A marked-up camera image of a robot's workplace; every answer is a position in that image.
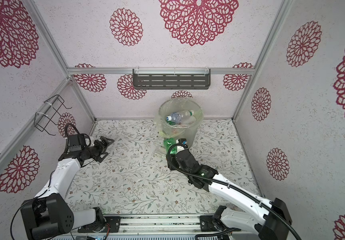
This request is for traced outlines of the green bottle yellow cap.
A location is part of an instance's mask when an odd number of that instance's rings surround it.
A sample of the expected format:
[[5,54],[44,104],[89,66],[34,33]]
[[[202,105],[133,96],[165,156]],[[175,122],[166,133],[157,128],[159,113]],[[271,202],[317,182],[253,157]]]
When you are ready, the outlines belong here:
[[[168,139],[163,140],[163,145],[164,145],[166,151],[168,151],[172,145],[177,144],[178,142],[179,141],[175,140],[174,138],[168,138]],[[170,154],[175,155],[177,152],[178,152],[178,147],[174,147],[171,149]]]

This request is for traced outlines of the clear bottle green red label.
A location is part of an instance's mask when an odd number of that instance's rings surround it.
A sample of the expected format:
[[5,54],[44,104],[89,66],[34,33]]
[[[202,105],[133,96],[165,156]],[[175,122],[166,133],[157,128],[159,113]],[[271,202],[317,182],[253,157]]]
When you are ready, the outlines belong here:
[[163,145],[156,145],[155,146],[155,151],[154,151],[154,155],[156,157],[159,157],[159,158],[165,158],[166,156],[166,149]]

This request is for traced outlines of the crushed Pocari bottle blue label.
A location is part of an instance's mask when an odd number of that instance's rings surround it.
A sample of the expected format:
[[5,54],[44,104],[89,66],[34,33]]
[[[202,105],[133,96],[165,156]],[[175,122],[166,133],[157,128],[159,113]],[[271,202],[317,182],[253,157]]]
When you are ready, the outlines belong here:
[[183,119],[183,117],[180,113],[172,113],[172,114],[166,116],[167,122],[172,122],[175,124],[181,123],[182,119]]

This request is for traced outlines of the clear bottle white yellow label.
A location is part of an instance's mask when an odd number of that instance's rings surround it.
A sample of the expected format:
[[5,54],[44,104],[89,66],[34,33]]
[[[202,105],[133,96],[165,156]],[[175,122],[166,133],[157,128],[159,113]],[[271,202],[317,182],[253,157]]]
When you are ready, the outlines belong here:
[[183,110],[177,113],[180,117],[180,121],[185,121],[195,114],[193,110]]

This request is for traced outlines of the clear bottle red cap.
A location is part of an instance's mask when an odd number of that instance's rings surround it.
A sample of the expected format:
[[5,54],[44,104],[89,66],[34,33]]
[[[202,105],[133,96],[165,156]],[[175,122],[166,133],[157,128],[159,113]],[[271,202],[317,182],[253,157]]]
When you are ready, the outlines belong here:
[[197,121],[197,119],[194,116],[190,116],[189,118],[187,118],[186,120],[182,121],[180,123],[181,126],[191,126],[193,124],[195,124]]

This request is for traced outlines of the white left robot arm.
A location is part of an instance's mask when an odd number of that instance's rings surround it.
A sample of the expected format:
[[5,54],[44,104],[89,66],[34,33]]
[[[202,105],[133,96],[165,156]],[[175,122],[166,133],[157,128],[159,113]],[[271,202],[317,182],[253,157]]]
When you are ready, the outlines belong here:
[[107,226],[100,208],[75,212],[64,198],[75,175],[84,167],[84,162],[92,160],[101,163],[114,140],[106,137],[95,140],[86,134],[75,134],[65,139],[65,150],[48,182],[32,200],[24,201],[20,208],[29,240],[50,239],[79,228],[100,232]]

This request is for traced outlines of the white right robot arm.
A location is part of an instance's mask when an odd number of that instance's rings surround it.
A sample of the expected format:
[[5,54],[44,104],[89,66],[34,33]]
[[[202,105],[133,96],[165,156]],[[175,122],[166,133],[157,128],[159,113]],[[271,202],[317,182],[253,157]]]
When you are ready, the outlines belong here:
[[241,211],[219,206],[211,216],[200,218],[202,233],[195,238],[217,237],[227,239],[233,232],[245,231],[261,240],[285,240],[289,234],[299,240],[292,226],[286,204],[276,198],[254,195],[228,180],[217,170],[200,164],[189,150],[186,139],[178,139],[165,145],[167,166],[188,178],[188,183],[197,189],[217,195]]

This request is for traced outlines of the dark grey wall shelf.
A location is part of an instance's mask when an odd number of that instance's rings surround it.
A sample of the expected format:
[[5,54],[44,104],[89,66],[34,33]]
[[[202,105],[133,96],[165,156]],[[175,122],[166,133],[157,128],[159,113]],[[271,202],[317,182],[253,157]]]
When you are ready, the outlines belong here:
[[142,71],[132,70],[136,90],[207,90],[211,85],[211,70],[195,71]]

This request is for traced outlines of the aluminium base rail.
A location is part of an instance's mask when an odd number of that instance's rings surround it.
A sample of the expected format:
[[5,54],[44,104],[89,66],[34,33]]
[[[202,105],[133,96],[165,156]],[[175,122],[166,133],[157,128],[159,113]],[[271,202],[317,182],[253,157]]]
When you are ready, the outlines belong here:
[[214,215],[188,216],[104,216],[96,210],[55,214],[24,219],[30,240],[44,240],[77,231],[83,234],[194,234],[235,232],[255,234],[262,240],[285,240],[289,230],[274,214],[264,214],[258,221],[247,213],[220,207]]

